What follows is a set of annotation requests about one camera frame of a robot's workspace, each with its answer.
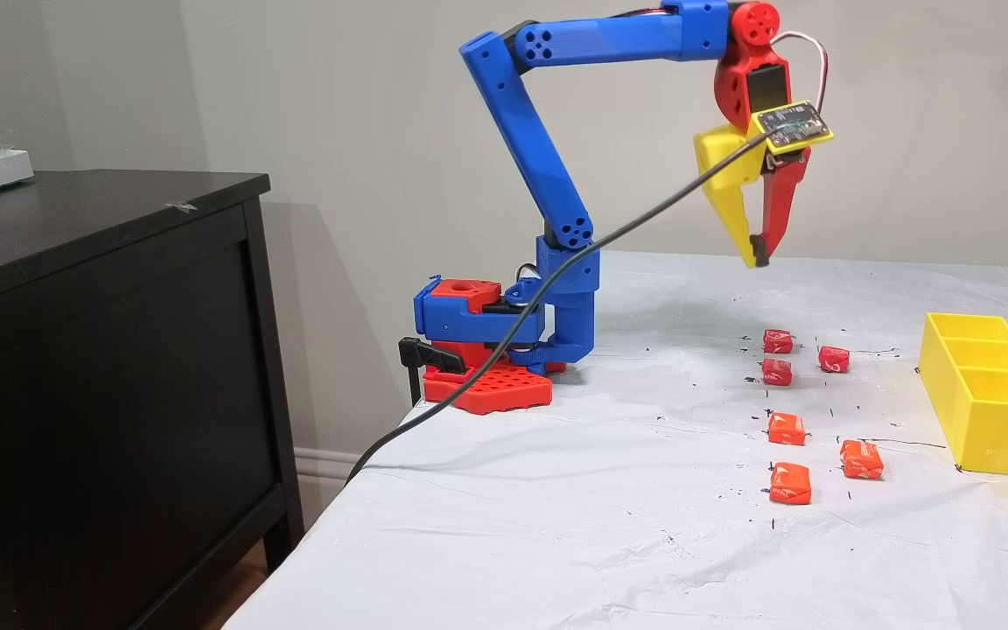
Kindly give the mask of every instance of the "wooden floor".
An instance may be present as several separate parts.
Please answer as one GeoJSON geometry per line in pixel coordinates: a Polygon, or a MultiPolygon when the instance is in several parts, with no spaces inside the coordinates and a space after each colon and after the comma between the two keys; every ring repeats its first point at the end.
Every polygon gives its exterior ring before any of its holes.
{"type": "Polygon", "coordinates": [[[200,630],[220,630],[224,622],[248,601],[267,579],[267,557],[263,554],[263,543],[251,547],[231,574],[221,581],[212,595],[213,613],[200,630]]]}

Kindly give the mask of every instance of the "red wrapped candy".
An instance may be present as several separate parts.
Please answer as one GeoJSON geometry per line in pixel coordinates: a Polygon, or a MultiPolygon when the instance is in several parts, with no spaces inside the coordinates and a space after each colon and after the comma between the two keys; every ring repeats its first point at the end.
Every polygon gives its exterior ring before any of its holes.
{"type": "Polygon", "coordinates": [[[760,373],[768,384],[792,384],[792,364],[780,359],[765,359],[760,364],[760,373]]]}
{"type": "Polygon", "coordinates": [[[851,367],[851,351],[830,346],[820,348],[818,367],[825,372],[845,372],[851,367]]]}
{"type": "Polygon", "coordinates": [[[868,442],[844,439],[839,456],[843,459],[843,474],[851,478],[879,479],[885,472],[877,447],[868,442]]]}
{"type": "Polygon", "coordinates": [[[803,418],[794,414],[777,414],[773,411],[768,417],[768,442],[775,444],[792,444],[803,447],[807,433],[803,430],[803,418]]]}
{"type": "Polygon", "coordinates": [[[780,503],[806,506],[811,502],[811,475],[799,464],[776,462],[772,470],[772,485],[768,498],[780,503]]]}
{"type": "Polygon", "coordinates": [[[769,355],[787,355],[792,352],[792,334],[787,331],[765,331],[765,352],[769,355]]]}

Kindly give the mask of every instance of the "circuit board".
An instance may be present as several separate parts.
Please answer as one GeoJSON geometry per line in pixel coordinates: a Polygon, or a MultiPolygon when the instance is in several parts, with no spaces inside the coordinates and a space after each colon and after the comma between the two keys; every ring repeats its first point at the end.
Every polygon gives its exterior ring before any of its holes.
{"type": "Polygon", "coordinates": [[[832,131],[810,103],[792,103],[755,115],[757,127],[768,133],[768,150],[773,154],[793,151],[832,139],[832,131]]]}

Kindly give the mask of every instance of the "yellow sorting box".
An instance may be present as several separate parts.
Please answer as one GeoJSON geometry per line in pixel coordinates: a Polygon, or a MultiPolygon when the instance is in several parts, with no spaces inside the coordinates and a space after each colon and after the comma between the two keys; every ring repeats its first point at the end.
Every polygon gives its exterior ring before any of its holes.
{"type": "Polygon", "coordinates": [[[928,312],[920,378],[956,463],[1008,474],[1008,324],[983,314],[928,312]]]}

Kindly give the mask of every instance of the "black dresser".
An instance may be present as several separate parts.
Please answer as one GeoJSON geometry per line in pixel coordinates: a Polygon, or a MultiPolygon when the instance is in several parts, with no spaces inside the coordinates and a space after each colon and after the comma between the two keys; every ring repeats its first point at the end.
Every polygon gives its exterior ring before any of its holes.
{"type": "Polygon", "coordinates": [[[0,629],[179,629],[302,534],[266,175],[0,190],[0,629]]]}

